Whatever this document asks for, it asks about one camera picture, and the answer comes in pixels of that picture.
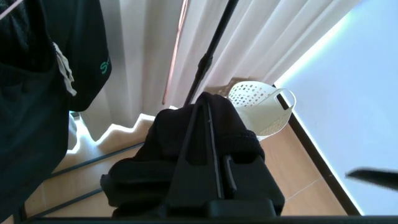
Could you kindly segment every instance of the dark blade-shaped object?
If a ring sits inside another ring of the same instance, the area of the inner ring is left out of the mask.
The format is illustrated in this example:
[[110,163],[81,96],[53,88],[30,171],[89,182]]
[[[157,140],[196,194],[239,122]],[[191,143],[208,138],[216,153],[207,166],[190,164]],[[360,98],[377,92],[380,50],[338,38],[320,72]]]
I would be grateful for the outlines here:
[[347,177],[377,184],[392,190],[398,190],[398,172],[374,169],[358,169],[346,175]]

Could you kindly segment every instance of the laundry basket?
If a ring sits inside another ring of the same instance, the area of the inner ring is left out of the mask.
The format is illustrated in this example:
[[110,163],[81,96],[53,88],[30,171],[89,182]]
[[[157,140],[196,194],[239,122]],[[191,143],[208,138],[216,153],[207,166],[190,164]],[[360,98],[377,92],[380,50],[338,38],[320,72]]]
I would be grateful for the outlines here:
[[[282,92],[290,93],[294,99],[292,106],[286,110],[277,99],[277,95]],[[234,105],[246,128],[253,131],[259,141],[284,128],[296,102],[291,91],[255,81],[235,84],[229,91],[228,99]]]

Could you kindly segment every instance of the curtain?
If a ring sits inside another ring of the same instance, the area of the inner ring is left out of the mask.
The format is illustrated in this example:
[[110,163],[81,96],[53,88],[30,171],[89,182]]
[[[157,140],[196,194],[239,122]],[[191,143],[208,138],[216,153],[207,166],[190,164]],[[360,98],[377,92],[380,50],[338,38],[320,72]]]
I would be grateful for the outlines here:
[[[183,0],[101,0],[113,71],[80,113],[92,139],[183,105],[227,2],[188,0],[182,20]],[[358,2],[240,0],[196,96],[237,80],[273,84]]]

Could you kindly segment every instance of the tile floor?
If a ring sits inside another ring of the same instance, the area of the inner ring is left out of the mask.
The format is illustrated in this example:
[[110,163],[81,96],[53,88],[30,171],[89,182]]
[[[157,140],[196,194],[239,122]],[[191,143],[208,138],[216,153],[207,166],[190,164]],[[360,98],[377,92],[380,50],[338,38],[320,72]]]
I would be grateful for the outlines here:
[[[95,147],[81,138],[80,150],[67,154],[55,171],[140,143],[151,124],[152,121],[141,120],[134,131],[111,131],[108,138]],[[267,167],[286,198],[282,215],[346,215],[290,126],[263,140],[261,146],[266,153]],[[46,180],[25,203],[28,217],[99,188],[101,174],[107,173],[120,159],[134,156],[138,149]],[[100,193],[47,216],[109,217],[112,211],[104,193]],[[12,223],[12,218],[5,223]]]

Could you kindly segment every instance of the black cloth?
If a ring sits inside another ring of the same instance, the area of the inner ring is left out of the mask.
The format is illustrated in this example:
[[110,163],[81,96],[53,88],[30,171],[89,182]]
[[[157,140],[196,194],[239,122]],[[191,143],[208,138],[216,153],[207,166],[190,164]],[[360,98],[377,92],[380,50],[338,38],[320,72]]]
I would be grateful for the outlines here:
[[[14,1],[0,0],[1,10]],[[50,176],[68,146],[69,110],[85,110],[111,73],[98,0],[28,0],[0,21],[0,222]],[[77,95],[59,72],[55,42]]]
[[[256,135],[247,130],[232,103],[220,95],[202,93],[198,99],[209,103],[218,155],[253,157],[262,150]],[[114,216],[148,215],[163,201],[173,177],[183,140],[195,105],[163,110],[150,127],[144,145],[133,158],[117,162],[101,178],[109,204],[118,209]],[[187,154],[191,164],[203,164],[203,143],[192,139]]]

